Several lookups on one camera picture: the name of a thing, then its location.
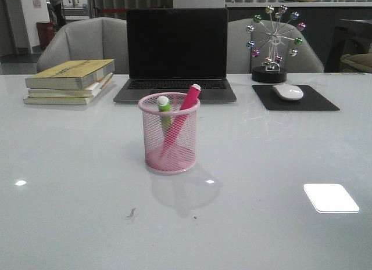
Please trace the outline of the green marker pen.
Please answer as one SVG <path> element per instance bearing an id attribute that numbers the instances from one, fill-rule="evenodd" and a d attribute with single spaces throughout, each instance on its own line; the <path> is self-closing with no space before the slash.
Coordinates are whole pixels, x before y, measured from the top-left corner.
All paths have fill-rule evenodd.
<path id="1" fill-rule="evenodd" d="M 157 98 L 158 110 L 161 112 L 171 111 L 171 105 L 169 98 L 167 96 L 159 96 Z M 170 116 L 161 116 L 163 135 L 166 136 L 169 127 L 171 126 L 171 117 Z"/>

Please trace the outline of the pink marker pen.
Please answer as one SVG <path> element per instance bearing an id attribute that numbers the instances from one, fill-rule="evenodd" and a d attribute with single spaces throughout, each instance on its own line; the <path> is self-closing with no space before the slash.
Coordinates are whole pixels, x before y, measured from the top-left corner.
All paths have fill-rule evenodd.
<path id="1" fill-rule="evenodd" d="M 191 85 L 180 107 L 180 111 L 184 111 L 186 109 L 190 109 L 193 106 L 195 106 L 196 102 L 198 101 L 198 96 L 200 92 L 201 92 L 201 87 L 198 84 Z M 164 139 L 162 151 L 160 152 L 161 159 L 163 158 L 163 156 L 165 156 L 168 149 L 176 141 L 187 118 L 188 118 L 187 113 L 179 114 L 175 117 Z"/>

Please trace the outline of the pink mesh pen holder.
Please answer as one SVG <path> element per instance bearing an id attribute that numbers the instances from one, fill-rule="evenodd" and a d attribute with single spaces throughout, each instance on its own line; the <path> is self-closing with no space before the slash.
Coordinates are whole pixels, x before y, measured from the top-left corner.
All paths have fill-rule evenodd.
<path id="1" fill-rule="evenodd" d="M 159 96 L 169 98 L 171 111 L 161 112 L 158 110 L 157 98 Z M 138 102 L 138 107 L 142 111 L 145 162 L 150 169 L 156 172 L 175 174 L 192 168 L 196 163 L 196 119 L 200 101 L 198 100 L 192 108 L 180 111 L 185 97 L 185 93 L 179 92 L 155 93 Z M 176 141 L 161 159 L 160 152 L 165 136 L 160 117 L 170 116 L 172 123 L 177 115 L 183 113 L 187 113 L 188 118 Z"/>

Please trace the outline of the grey open laptop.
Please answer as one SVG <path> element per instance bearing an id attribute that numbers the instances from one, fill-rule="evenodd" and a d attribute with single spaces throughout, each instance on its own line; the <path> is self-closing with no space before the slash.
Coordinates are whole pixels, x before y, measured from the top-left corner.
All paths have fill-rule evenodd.
<path id="1" fill-rule="evenodd" d="M 129 79 L 116 103 L 137 103 L 161 92 L 201 87 L 204 104 L 231 103 L 227 80 L 227 8 L 127 11 Z"/>

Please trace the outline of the ferris wheel desk ornament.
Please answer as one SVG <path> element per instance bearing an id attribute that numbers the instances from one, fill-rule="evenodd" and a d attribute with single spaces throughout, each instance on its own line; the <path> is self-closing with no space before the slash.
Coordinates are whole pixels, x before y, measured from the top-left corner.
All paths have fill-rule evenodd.
<path id="1" fill-rule="evenodd" d="M 271 27 L 266 27 L 265 31 L 262 32 L 264 39 L 258 42 L 251 40 L 246 43 L 252 57 L 259 57 L 261 49 L 268 46 L 268 56 L 264 58 L 260 66 L 252 69 L 252 80 L 254 81 L 275 84 L 287 80 L 287 72 L 285 68 L 281 67 L 283 55 L 279 54 L 278 46 L 284 45 L 283 38 L 293 41 L 295 45 L 303 43 L 302 38 L 287 37 L 286 32 L 282 30 L 283 26 L 280 26 L 281 18 L 287 10 L 286 5 L 280 5 L 277 9 L 272 5 L 267 6 L 265 13 L 270 16 Z"/>

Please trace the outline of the white middle book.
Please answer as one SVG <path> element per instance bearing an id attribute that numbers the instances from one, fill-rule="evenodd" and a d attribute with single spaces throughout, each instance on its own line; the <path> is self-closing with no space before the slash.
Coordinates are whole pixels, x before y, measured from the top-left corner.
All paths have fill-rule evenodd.
<path id="1" fill-rule="evenodd" d="M 113 73 L 109 73 L 98 82 L 95 82 L 84 89 L 29 89 L 28 96 L 31 98 L 93 98 L 110 83 Z"/>

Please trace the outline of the white computer mouse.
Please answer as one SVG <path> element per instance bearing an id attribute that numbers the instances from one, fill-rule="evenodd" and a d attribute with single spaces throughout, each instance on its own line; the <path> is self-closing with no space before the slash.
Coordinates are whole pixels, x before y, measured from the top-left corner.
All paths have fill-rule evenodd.
<path id="1" fill-rule="evenodd" d="M 273 85 L 273 90 L 282 100 L 300 100 L 304 96 L 303 91 L 297 85 L 277 84 Z"/>

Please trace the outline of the black mouse pad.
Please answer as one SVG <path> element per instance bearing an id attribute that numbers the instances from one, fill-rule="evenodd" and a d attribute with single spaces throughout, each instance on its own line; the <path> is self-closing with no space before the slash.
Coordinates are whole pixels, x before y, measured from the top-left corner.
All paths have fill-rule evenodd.
<path id="1" fill-rule="evenodd" d="M 338 111 L 330 102 L 309 85 L 300 85 L 304 96 L 299 100 L 284 100 L 274 92 L 273 85 L 252 85 L 253 90 L 267 110 L 271 111 Z"/>

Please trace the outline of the yellow top book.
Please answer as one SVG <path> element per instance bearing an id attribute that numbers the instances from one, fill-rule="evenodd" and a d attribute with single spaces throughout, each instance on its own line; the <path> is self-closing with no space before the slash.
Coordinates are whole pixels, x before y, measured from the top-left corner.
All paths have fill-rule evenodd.
<path id="1" fill-rule="evenodd" d="M 25 79 L 32 89 L 84 89 L 115 71 L 113 59 L 69 60 Z"/>

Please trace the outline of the yellow book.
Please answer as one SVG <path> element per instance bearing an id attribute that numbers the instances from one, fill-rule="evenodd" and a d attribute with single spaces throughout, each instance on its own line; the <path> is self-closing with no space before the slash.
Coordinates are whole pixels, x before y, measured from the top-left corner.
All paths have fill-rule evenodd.
<path id="1" fill-rule="evenodd" d="M 84 89 L 115 71 L 113 59 L 69 60 L 25 79 L 32 89 Z"/>
<path id="2" fill-rule="evenodd" d="M 83 106 L 85 106 L 85 105 L 89 104 L 90 102 L 92 102 L 97 96 L 95 96 L 93 98 L 78 98 L 78 97 L 31 98 L 31 97 L 28 96 L 28 97 L 23 99 L 23 102 L 27 105 L 83 105 Z"/>

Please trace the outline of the red barrier belt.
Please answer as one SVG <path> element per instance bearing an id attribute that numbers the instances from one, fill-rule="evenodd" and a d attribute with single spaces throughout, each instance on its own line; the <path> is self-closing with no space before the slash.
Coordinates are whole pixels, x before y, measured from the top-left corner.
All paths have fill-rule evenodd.
<path id="1" fill-rule="evenodd" d="M 99 13 L 126 13 L 127 8 L 122 9 L 98 9 Z"/>

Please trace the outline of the yellow bottom book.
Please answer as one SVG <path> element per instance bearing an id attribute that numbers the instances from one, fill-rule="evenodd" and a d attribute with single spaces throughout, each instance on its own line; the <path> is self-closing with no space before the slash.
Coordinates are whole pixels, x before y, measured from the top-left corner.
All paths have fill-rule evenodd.
<path id="1" fill-rule="evenodd" d="M 83 105 L 83 106 L 85 106 L 85 105 L 89 104 L 90 102 L 92 102 L 97 96 L 95 96 L 93 98 L 78 98 L 78 97 L 31 98 L 31 97 L 28 96 L 28 97 L 23 99 L 23 102 L 27 105 Z"/>

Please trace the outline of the person in dark trousers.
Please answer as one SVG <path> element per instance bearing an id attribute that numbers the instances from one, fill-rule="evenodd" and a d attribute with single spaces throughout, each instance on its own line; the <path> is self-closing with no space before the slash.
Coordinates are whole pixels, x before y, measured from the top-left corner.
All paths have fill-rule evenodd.
<path id="1" fill-rule="evenodd" d="M 48 0 L 56 13 L 57 24 L 63 27 L 66 24 L 65 18 L 62 15 L 62 0 Z"/>

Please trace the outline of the red bin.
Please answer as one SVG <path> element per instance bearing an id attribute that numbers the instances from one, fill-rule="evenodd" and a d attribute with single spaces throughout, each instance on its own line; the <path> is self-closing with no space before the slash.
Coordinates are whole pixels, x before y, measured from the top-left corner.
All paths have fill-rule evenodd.
<path id="1" fill-rule="evenodd" d="M 55 36 L 54 24 L 50 21 L 36 22 L 41 50 L 45 50 Z"/>

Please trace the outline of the olive cushion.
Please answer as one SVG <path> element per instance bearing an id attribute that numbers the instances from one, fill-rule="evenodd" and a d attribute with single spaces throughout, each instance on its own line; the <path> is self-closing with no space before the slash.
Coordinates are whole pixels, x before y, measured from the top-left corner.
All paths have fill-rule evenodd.
<path id="1" fill-rule="evenodd" d="M 364 73 L 371 73 L 371 53 L 341 56 L 341 62 Z"/>

